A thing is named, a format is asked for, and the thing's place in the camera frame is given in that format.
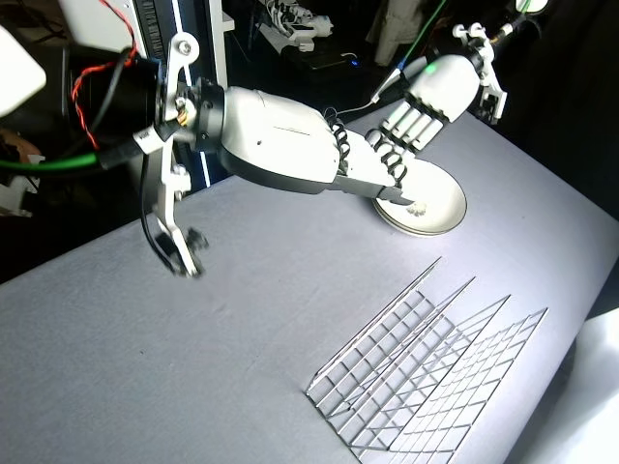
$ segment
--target gray table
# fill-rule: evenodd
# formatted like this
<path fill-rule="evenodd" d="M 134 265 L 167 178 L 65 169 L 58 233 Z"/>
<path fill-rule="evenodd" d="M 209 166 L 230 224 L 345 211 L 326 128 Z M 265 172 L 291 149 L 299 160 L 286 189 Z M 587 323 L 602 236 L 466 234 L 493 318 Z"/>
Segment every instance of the gray table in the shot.
<path fill-rule="evenodd" d="M 133 223 L 0 287 L 0 461 L 352 464 L 303 390 L 445 256 L 431 298 L 477 276 L 459 307 L 550 308 L 457 454 L 501 462 L 617 259 L 619 223 L 468 115 L 426 158 L 469 203 L 441 237 L 340 192 L 229 179 L 179 206 L 211 243 L 198 281 L 172 278 Z"/>

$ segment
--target wire rack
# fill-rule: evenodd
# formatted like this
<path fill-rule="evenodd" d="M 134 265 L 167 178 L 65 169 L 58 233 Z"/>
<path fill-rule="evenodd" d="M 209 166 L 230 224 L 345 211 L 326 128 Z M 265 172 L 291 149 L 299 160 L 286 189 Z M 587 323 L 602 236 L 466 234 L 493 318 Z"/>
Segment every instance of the wire rack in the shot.
<path fill-rule="evenodd" d="M 454 324 L 419 290 L 435 261 L 311 380 L 307 396 L 363 463 L 448 462 L 545 310 L 491 336 L 505 297 Z"/>

